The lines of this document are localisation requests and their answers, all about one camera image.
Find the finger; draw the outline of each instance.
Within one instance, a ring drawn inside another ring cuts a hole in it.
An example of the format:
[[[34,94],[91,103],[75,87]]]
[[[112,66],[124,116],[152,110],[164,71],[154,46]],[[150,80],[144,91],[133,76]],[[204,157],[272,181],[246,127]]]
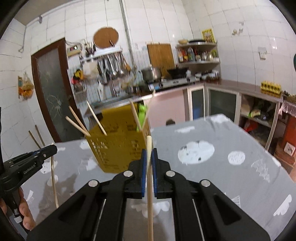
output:
[[[21,187],[19,188],[19,195],[20,195],[20,198],[24,197],[24,191]]]
[[[7,206],[2,198],[0,198],[0,207],[1,207],[2,211],[4,212],[4,214],[6,214]]]
[[[30,215],[29,206],[28,206],[26,200],[23,197],[20,199],[19,209],[20,209],[20,213],[24,217],[28,217]]]
[[[35,221],[30,217],[24,217],[24,220],[22,223],[24,227],[28,230],[32,230],[36,226]]]

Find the gas stove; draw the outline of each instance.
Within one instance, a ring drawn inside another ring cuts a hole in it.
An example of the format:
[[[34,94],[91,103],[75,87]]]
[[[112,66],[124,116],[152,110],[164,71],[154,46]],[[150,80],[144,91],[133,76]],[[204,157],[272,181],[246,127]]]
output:
[[[174,80],[161,80],[160,82],[147,84],[150,91],[156,90],[162,90],[171,88],[178,85],[186,85],[190,83],[194,83],[199,81],[199,78],[197,79],[194,76],[187,77],[187,78],[181,78],[181,79],[174,79]]]

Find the yellow egg carton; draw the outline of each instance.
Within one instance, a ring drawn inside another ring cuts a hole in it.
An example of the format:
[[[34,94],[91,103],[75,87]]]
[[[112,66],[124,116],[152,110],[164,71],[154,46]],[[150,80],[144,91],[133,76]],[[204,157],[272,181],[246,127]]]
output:
[[[275,84],[269,81],[263,81],[261,82],[260,89],[263,91],[268,91],[271,93],[275,93],[280,95],[281,94],[281,85]]]

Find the wooden stick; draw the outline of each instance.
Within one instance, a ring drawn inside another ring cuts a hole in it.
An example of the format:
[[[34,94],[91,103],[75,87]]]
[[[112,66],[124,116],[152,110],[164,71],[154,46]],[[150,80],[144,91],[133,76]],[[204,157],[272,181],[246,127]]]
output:
[[[142,125],[142,129],[144,129],[145,124],[146,124],[146,122],[147,122],[148,114],[149,114],[149,110],[150,110],[150,104],[151,104],[151,102],[152,102],[152,99],[154,98],[154,95],[155,95],[155,90],[153,90],[153,92],[152,92],[152,97],[151,97],[151,99],[149,100],[149,103],[147,104],[147,112],[146,112],[145,119],[144,119],[144,122],[143,122],[143,125]]]
[[[153,241],[153,188],[152,188],[152,137],[147,136],[147,210],[148,210],[148,241]]]
[[[89,104],[88,101],[86,101],[86,102],[87,102],[87,105],[89,106],[89,110],[91,111],[91,113],[92,113],[94,119],[96,120],[96,122],[98,123],[98,125],[99,125],[99,127],[101,128],[102,132],[103,132],[104,135],[106,136],[107,133],[106,133],[106,131],[104,130],[104,128],[103,128],[103,126],[101,125],[101,123],[99,122],[98,118],[96,117],[96,114],[95,114],[94,111],[92,110],[91,105]]]
[[[59,208],[59,203],[57,201],[57,189],[55,186],[55,179],[54,179],[54,156],[50,157],[50,164],[51,164],[51,171],[52,171],[52,188],[54,191],[54,202],[56,204],[56,208]]]
[[[131,110],[133,112],[133,117],[135,118],[137,127],[138,127],[139,131],[142,132],[142,127],[141,127],[141,124],[140,124],[140,121],[139,121],[139,117],[138,117],[136,108],[135,108],[135,106],[134,106],[134,104],[133,104],[133,102],[131,100],[130,100],[130,104],[131,104]]]
[[[69,121],[77,130],[81,131],[84,135],[90,137],[88,132],[85,132],[79,125],[77,125],[73,120],[66,116],[66,120]]]
[[[41,146],[38,144],[38,142],[36,141],[35,137],[33,136],[33,134],[29,131],[30,136],[32,137],[33,141],[36,143],[36,145],[39,147],[39,149],[41,149]]]
[[[75,119],[77,120],[78,124],[81,126],[81,128],[83,130],[85,130],[85,132],[87,132],[89,134],[89,132],[87,131],[87,129],[84,127],[84,125],[82,124],[82,122],[79,120],[78,116],[75,114],[74,110],[72,109],[71,106],[69,106],[69,109],[71,110],[73,116],[75,117]]]
[[[41,137],[41,135],[40,135],[40,132],[39,132],[39,130],[38,130],[37,125],[35,125],[35,129],[36,129],[37,134],[38,134],[38,136],[39,136],[39,138],[40,138],[40,140],[41,140],[41,142],[42,142],[42,145],[45,146],[45,143],[44,143],[44,141],[43,141],[43,139],[42,139],[42,137]]]

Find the kitchen counter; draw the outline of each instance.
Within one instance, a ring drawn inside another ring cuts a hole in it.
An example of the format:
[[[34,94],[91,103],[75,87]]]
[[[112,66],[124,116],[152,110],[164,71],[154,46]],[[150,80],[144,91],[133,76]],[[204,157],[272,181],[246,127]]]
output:
[[[195,82],[188,85],[176,86],[175,88],[160,90],[155,93],[155,96],[172,93],[175,91],[185,90],[187,88],[190,88],[191,86],[215,87],[219,89],[238,91],[242,94],[255,96],[255,97],[262,98],[272,102],[281,102],[281,103],[283,102],[283,96],[275,95],[270,92],[263,93],[261,92],[260,86],[258,85],[246,84],[246,83],[241,83],[241,82],[231,81],[231,80],[218,80],[218,81],[202,81],[201,80],[200,82]],[[118,98],[119,99],[118,101],[113,101],[110,103],[109,100],[106,100],[106,104],[100,105],[99,107],[95,107],[94,104],[92,103],[92,108],[95,114],[97,115],[101,113],[101,111],[104,109],[117,108],[117,107],[127,105],[129,104],[130,100],[132,102],[139,102],[146,99],[150,99],[151,97],[152,97],[151,92],[142,92],[130,97],[128,97],[127,95],[126,98],[124,96],[120,96]],[[87,111],[84,114],[84,117],[91,117],[91,116],[92,114],[90,110],[87,109]]]

